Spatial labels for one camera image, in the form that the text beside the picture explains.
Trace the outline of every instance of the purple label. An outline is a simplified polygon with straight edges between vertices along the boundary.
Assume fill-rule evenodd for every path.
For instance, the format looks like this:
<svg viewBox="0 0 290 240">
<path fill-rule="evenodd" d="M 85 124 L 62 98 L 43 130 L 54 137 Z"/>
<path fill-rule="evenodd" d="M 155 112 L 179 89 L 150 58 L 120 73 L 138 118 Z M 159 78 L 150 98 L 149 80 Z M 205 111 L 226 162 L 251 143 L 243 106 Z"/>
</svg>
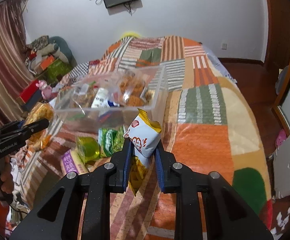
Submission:
<svg viewBox="0 0 290 240">
<path fill-rule="evenodd" d="M 70 171 L 75 171 L 77 174 L 79 174 L 75 166 L 74 160 L 72 159 L 71 150 L 64 153 L 62 157 L 62 162 L 63 162 L 66 173 L 69 173 Z"/>
</svg>

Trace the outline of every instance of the patchwork blanket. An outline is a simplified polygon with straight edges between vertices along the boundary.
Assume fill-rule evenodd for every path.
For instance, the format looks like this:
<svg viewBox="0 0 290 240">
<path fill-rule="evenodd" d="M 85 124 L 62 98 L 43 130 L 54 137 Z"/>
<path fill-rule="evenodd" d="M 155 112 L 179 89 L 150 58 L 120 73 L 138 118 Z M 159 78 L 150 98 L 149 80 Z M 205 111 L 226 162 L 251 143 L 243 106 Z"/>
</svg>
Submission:
<svg viewBox="0 0 290 240">
<path fill-rule="evenodd" d="M 266 210 L 271 190 L 256 120 L 230 76 L 213 65 L 201 43 L 177 36 L 126 37 L 110 46 L 96 65 L 78 65 L 60 86 L 77 77 L 161 63 L 166 65 L 169 86 L 162 125 L 165 150 L 196 172 L 218 171 L 257 214 Z M 67 129 L 58 117 L 49 133 L 49 147 L 19 153 L 24 156 L 21 193 L 30 208 L 46 174 L 63 176 L 60 157 L 75 146 L 75 136 L 97 138 Z M 93 168 L 107 161 L 101 159 Z M 175 202 L 174 194 L 160 192 L 153 164 L 136 196 L 129 188 L 111 195 L 111 239 L 173 238 Z M 270 227 L 271 217 L 264 222 Z"/>
</svg>

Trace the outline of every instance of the wooden floor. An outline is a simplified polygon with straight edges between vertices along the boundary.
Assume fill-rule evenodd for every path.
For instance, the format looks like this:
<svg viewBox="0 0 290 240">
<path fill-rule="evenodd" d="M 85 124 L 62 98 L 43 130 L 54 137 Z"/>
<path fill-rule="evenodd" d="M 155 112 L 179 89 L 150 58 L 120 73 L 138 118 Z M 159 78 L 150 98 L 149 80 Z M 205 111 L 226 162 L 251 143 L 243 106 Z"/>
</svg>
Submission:
<svg viewBox="0 0 290 240">
<path fill-rule="evenodd" d="M 255 115 L 265 155 L 268 157 L 275 151 L 275 140 L 282 129 L 281 124 L 272 112 L 272 106 L 276 99 L 275 82 L 277 77 L 270 75 L 261 65 L 242 63 L 223 63 L 223 65 L 237 80 L 238 88 Z M 268 161 L 267 166 L 272 185 L 272 195 L 274 195 L 272 161 Z M 284 229 L 278 226 L 277 216 L 280 213 L 282 220 L 288 216 L 290 196 L 273 202 L 272 228 L 276 228 L 278 234 L 283 233 L 290 227 L 290 215 L 288 217 L 289 222 Z"/>
</svg>

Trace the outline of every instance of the green snack bag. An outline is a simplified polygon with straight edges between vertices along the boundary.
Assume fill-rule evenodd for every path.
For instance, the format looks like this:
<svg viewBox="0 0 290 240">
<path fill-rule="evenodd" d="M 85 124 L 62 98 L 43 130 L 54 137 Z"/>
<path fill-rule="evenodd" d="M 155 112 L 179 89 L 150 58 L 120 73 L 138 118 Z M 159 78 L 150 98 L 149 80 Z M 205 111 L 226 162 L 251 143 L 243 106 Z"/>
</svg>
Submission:
<svg viewBox="0 0 290 240">
<path fill-rule="evenodd" d="M 100 128 L 98 131 L 98 142 L 101 146 L 101 156 L 111 157 L 114 152 L 122 150 L 124 144 L 123 127 L 118 130 Z"/>
<path fill-rule="evenodd" d="M 76 145 L 78 154 L 85 164 L 89 161 L 96 161 L 100 158 L 100 146 L 92 137 L 77 137 Z"/>
</svg>

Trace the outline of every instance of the human hand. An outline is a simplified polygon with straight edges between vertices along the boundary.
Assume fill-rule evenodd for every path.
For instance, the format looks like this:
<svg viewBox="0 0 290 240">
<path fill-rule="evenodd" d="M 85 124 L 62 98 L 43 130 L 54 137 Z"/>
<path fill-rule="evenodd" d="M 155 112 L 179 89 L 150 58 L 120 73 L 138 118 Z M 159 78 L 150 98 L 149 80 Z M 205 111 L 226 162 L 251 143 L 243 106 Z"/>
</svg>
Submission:
<svg viewBox="0 0 290 240">
<path fill-rule="evenodd" d="M 5 161 L 5 167 L 4 167 L 4 171 L 1 174 L 1 181 L 3 181 L 3 185 L 1 189 L 7 194 L 11 194 L 14 189 L 14 182 L 13 182 L 13 177 L 11 174 L 12 166 L 10 164 L 10 157 L 5 156 L 4 161 Z"/>
</svg>

